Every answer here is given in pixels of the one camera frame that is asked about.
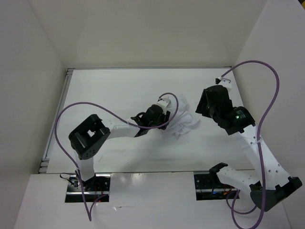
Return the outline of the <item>white skirt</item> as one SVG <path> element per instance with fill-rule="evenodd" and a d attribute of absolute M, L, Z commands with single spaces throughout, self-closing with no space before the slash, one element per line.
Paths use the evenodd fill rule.
<path fill-rule="evenodd" d="M 163 138 L 167 140 L 177 140 L 199 126 L 199 119 L 195 116 L 195 112 L 190 107 L 186 97 L 179 94 L 177 98 L 178 111 L 166 129 L 162 131 Z"/>

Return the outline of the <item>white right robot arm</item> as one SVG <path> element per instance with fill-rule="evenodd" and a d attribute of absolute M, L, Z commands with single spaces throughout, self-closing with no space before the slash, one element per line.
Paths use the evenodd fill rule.
<path fill-rule="evenodd" d="M 215 85 L 203 90 L 196 112 L 213 119 L 240 146 L 256 175 L 251 176 L 219 163 L 209 169 L 213 187 L 228 184 L 246 193 L 256 207 L 268 212 L 302 186 L 300 178 L 291 176 L 277 161 L 249 111 L 233 106 L 228 89 Z"/>

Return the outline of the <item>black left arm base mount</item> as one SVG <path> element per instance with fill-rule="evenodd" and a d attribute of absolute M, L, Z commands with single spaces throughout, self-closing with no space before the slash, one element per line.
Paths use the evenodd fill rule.
<path fill-rule="evenodd" d="M 75 174 L 61 173 L 61 179 L 68 181 L 65 202 L 83 202 L 81 185 Z M 95 177 L 83 183 L 86 202 L 109 202 L 111 175 L 95 175 Z"/>

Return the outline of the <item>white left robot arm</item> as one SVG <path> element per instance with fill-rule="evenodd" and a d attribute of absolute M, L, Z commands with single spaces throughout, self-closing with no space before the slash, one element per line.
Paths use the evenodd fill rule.
<path fill-rule="evenodd" d="M 153 104 L 146 112 L 137 114 L 126 123 L 103 121 L 97 114 L 88 116 L 70 134 L 72 148 L 78 155 L 80 177 L 78 185 L 83 190 L 91 190 L 95 185 L 93 157 L 98 153 L 106 140 L 120 137 L 140 137 L 148 133 L 150 127 L 166 129 L 171 112 L 157 104 Z"/>

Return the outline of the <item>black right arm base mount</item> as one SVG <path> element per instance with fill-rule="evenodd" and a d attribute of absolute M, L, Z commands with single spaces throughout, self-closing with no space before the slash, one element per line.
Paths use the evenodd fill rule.
<path fill-rule="evenodd" d="M 195 173 L 194 184 L 197 201 L 233 199 L 237 189 L 219 182 L 213 182 L 207 173 Z"/>

